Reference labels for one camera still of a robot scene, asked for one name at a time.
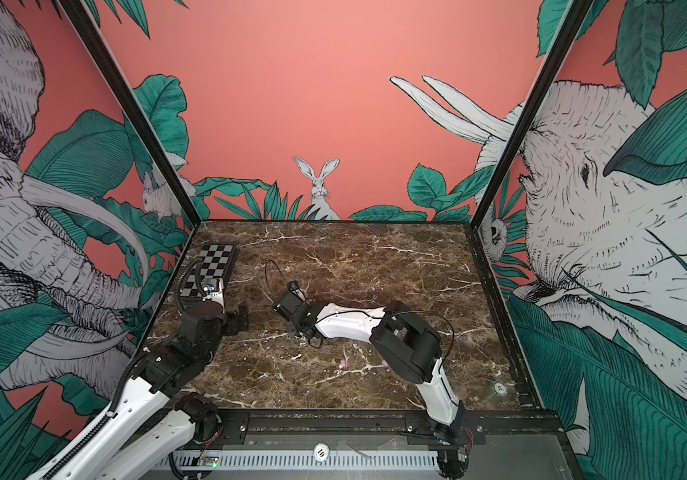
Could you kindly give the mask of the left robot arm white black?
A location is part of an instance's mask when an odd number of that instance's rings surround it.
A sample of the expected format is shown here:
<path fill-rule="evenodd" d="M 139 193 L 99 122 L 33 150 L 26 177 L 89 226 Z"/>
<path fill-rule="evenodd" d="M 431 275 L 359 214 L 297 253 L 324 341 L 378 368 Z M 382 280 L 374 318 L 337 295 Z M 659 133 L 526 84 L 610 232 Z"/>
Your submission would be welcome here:
<path fill-rule="evenodd" d="M 213 300 L 185 307 L 177 330 L 144 352 L 124 374 L 110 405 L 31 479 L 137 479 L 159 460 L 194 440 L 205 445 L 222 436 L 219 408 L 189 393 L 163 420 L 128 441 L 214 359 L 221 341 L 250 328 L 249 308 L 225 312 Z"/>

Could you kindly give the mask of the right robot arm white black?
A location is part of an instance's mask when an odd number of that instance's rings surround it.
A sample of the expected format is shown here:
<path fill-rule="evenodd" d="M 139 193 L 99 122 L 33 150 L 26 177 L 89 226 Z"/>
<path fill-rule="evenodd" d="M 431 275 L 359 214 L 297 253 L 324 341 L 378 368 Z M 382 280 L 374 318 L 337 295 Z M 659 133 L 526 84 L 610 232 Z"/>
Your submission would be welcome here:
<path fill-rule="evenodd" d="M 308 341 L 347 339 L 365 342 L 401 379 L 417 386 L 433 436 L 450 444 L 463 430 L 463 401 L 445 373 L 441 335 L 419 312 L 393 301 L 373 309 L 309 302 L 292 282 L 274 304 L 289 334 Z"/>

